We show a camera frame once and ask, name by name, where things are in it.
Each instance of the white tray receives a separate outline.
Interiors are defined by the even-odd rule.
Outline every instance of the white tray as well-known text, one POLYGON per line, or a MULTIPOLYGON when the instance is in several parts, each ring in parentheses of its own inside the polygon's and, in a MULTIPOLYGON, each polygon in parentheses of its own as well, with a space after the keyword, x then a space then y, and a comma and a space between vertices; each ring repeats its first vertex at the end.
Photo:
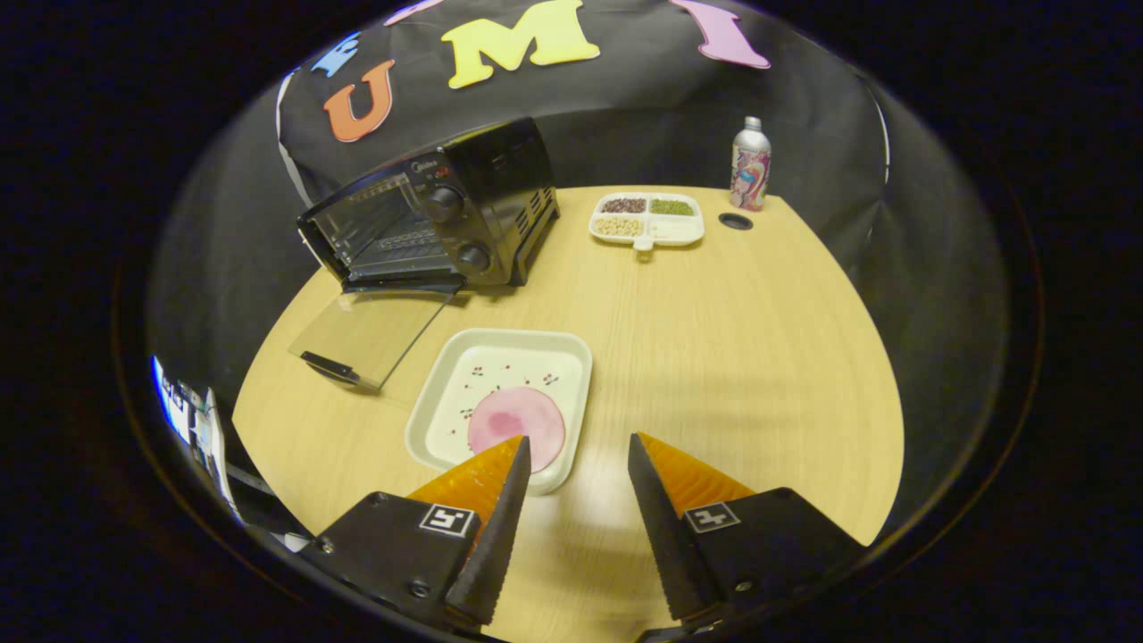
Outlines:
POLYGON ((437 356, 405 427, 405 447, 424 465, 451 469, 473 456, 466 419, 471 410, 497 387, 527 386, 552 399, 563 416, 563 449, 528 482, 529 495, 551 493, 572 471, 590 384, 591 349, 575 336, 495 329, 462 331, 437 356))
POLYGON ((670 192, 612 192, 604 195, 596 203, 596 209, 591 212, 588 222, 588 232, 597 239, 612 243, 631 243, 637 250, 649 250, 655 246, 687 246, 706 233, 703 224, 703 209, 698 207, 698 201, 686 194, 674 194, 670 192), (646 199, 642 211, 604 211, 604 203, 612 199, 646 199), (663 199, 670 201, 682 201, 695 210, 693 216, 676 214, 652 214, 652 199, 663 199), (618 234, 600 234, 596 232, 596 220, 608 217, 638 218, 642 222, 642 233, 634 236, 618 234))

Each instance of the oven knob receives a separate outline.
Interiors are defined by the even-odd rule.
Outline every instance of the oven knob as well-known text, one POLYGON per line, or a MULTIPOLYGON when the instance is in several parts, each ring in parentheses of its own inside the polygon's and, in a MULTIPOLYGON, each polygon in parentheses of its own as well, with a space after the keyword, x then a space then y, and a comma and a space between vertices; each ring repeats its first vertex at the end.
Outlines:
POLYGON ((462 209, 464 209, 464 198, 451 187, 437 187, 425 199, 425 214, 437 223, 456 218, 462 209))
POLYGON ((456 259, 461 262, 463 267, 466 267, 465 272, 483 272, 488 270, 491 260, 488 258, 488 250, 485 248, 472 243, 461 248, 461 251, 456 252, 456 259))

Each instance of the aluminum bottle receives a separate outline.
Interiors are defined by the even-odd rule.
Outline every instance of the aluminum bottle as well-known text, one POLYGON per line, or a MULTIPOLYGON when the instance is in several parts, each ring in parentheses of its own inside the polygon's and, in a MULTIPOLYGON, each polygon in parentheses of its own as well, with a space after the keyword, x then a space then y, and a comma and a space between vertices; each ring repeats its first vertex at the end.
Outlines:
POLYGON ((762 209, 770 182, 770 140, 762 134, 762 121, 748 115, 745 129, 734 137, 730 156, 730 204, 762 209))

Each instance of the wooden table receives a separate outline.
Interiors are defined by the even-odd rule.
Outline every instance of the wooden table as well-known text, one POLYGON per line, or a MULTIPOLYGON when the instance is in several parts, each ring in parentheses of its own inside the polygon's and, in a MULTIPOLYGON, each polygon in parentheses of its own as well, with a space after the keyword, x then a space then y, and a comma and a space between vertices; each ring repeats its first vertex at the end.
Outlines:
POLYGON ((338 294, 318 271, 266 337, 234 409, 250 457, 318 533, 366 493, 409 493, 439 472, 405 449, 413 405, 445 343, 471 328, 562 331, 594 356, 567 482, 529 496, 486 634, 510 641, 630 642, 671 620, 626 473, 645 432, 756 491, 790 487, 862 544, 893 504, 903 431, 893 371, 846 274, 778 196, 760 212, 726 191, 601 186, 558 191, 562 217, 527 286, 446 306, 378 396, 337 388, 287 353, 338 294), (588 232, 615 191, 680 192, 705 236, 640 256, 588 232), (722 211, 753 219, 748 231, 722 211))

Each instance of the bottle label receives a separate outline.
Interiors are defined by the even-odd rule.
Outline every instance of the bottle label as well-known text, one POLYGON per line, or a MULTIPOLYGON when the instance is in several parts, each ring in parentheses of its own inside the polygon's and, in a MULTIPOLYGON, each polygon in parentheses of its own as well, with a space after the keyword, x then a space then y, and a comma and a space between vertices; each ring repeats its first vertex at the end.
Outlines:
POLYGON ((770 153, 743 150, 734 145, 730 175, 730 204, 762 209, 766 185, 770 180, 770 153))

